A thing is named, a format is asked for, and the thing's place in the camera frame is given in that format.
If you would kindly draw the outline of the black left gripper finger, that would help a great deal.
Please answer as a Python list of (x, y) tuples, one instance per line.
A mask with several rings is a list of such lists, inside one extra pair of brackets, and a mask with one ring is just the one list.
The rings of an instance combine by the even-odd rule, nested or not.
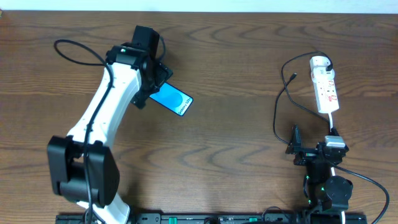
[(161, 88), (172, 75), (173, 71), (160, 62), (157, 66), (157, 87)]
[(154, 93), (157, 93), (160, 91), (159, 87), (155, 87), (154, 89), (151, 90), (144, 90), (140, 89), (131, 99), (131, 103), (135, 105), (138, 109), (143, 109), (146, 105), (146, 100)]

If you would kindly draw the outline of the blue Galaxy smartphone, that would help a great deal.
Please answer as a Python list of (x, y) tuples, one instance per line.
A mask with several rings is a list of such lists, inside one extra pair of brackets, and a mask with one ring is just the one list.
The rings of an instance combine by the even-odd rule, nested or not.
[(168, 83), (164, 83), (150, 98), (179, 116), (183, 116), (193, 103), (191, 96)]

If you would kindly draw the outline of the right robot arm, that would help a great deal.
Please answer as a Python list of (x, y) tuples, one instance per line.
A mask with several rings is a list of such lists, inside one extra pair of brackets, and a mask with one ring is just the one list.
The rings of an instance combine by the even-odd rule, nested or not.
[(294, 165), (306, 167), (303, 192), (308, 208), (295, 212), (294, 223), (344, 223), (353, 184), (335, 174), (349, 148), (335, 128), (313, 148), (303, 147), (298, 126), (293, 126), (286, 154), (293, 154)]

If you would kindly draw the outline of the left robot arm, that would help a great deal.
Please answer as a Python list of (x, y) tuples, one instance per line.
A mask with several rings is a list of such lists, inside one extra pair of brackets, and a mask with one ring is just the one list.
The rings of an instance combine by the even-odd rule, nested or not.
[(83, 223), (129, 222), (131, 208), (118, 194), (120, 173), (111, 149), (127, 107), (145, 107), (173, 74), (157, 56), (163, 43), (154, 29), (136, 26), (132, 40), (113, 46), (105, 57), (72, 40), (53, 44), (58, 54), (59, 44), (80, 47), (104, 68), (83, 116), (65, 137), (53, 136), (47, 144), (52, 190), (85, 208)]

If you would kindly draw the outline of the white charger plug adapter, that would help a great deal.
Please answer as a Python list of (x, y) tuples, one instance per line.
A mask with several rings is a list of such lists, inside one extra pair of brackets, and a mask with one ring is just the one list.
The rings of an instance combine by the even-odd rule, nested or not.
[(326, 75), (333, 70), (333, 65), (326, 56), (314, 56), (310, 59), (310, 68), (314, 74)]

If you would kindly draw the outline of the white power strip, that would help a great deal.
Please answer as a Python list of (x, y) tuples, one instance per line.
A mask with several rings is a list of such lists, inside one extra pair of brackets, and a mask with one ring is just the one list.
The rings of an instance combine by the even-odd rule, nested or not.
[(319, 113), (328, 114), (340, 108), (334, 77), (335, 71), (326, 71), (325, 67), (315, 67), (311, 72)]

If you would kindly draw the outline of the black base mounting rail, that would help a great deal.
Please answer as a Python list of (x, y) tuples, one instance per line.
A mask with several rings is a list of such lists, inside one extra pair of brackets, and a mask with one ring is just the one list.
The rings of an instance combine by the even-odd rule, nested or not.
[[(57, 215), (56, 224), (83, 223), (82, 215)], [(159, 214), (159, 213), (140, 213), (129, 218), (127, 223), (133, 224), (238, 224), (238, 223), (341, 223), (338, 215), (312, 214), (310, 222), (304, 222), (293, 214), (282, 214), (282, 212), (270, 212), (265, 215), (245, 214), (206, 214), (206, 215), (179, 215), (179, 214)], [(347, 214), (345, 215), (347, 224), (366, 224), (365, 215)]]

